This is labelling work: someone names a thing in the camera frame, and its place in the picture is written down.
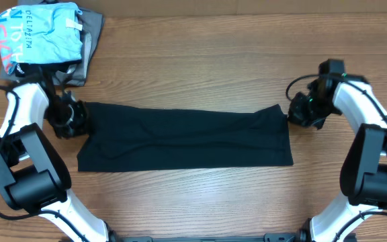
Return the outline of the black t-shirt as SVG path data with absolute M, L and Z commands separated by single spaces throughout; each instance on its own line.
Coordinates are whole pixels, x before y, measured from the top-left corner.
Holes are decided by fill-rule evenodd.
M 279 105 L 253 113 L 163 110 L 88 103 L 84 172 L 130 172 L 294 164 Z

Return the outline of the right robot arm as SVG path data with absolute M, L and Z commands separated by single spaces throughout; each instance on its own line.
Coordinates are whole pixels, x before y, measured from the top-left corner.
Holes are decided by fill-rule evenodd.
M 362 222 L 387 216 L 387 111 L 369 81 L 347 73 L 342 60 L 322 62 L 311 79 L 308 94 L 291 98 L 288 121 L 321 129 L 329 115 L 343 115 L 355 138 L 341 168 L 339 194 L 292 240 L 355 241 L 353 230 Z

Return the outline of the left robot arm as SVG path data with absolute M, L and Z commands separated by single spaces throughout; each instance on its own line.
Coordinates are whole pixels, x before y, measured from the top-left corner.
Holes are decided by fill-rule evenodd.
M 42 131 L 47 120 L 58 138 L 87 133 L 85 104 L 70 91 L 57 95 L 47 74 L 1 87 L 9 102 L 0 128 L 0 218 L 40 216 L 71 241 L 118 241 L 72 190 L 69 170 Z

